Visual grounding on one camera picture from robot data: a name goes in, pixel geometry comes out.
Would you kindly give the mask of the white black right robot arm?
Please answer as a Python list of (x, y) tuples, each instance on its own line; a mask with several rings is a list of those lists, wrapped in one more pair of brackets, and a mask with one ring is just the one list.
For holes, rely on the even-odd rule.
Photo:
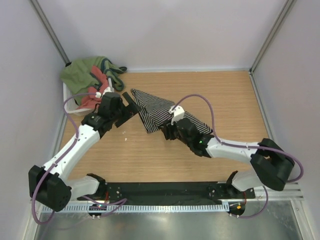
[(207, 158), (225, 158), (251, 165), (248, 171), (234, 171), (225, 183), (225, 192), (231, 198), (255, 187), (282, 191), (294, 168), (292, 157), (271, 139), (258, 143), (218, 140), (211, 131), (200, 131), (188, 118), (176, 122), (165, 121), (160, 130), (166, 140), (180, 140), (195, 155)]

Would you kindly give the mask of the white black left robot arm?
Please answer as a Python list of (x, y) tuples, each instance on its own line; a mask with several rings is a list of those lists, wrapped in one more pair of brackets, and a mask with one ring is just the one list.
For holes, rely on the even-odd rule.
[(69, 201), (86, 196), (101, 200), (107, 192), (106, 181), (93, 173), (69, 180), (69, 175), (85, 153), (112, 127), (120, 127), (140, 111), (131, 96), (107, 92), (97, 109), (85, 115), (75, 135), (43, 166), (34, 165), (28, 172), (29, 194), (55, 212)]

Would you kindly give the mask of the black white striped tank top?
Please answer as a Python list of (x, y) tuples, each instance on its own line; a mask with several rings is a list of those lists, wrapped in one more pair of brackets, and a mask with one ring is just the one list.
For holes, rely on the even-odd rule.
[(169, 110), (175, 105), (173, 101), (135, 88), (130, 91), (136, 104), (140, 107), (138, 114), (148, 134), (161, 130), (166, 140), (180, 138), (178, 130), (171, 125), (173, 116), (169, 113)]

